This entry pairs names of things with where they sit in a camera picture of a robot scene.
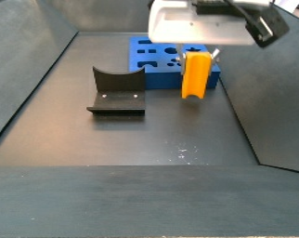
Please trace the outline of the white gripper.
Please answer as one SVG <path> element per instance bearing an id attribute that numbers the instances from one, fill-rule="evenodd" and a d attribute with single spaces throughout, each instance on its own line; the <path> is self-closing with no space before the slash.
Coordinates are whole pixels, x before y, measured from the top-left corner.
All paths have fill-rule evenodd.
<path id="1" fill-rule="evenodd" d="M 255 40 L 246 30 L 246 19 L 234 15 L 235 9 L 224 0 L 152 0 L 149 8 L 149 40 L 176 44 L 182 65 L 186 67 L 184 44 L 251 45 Z M 220 49 L 212 54 L 219 62 Z"/>

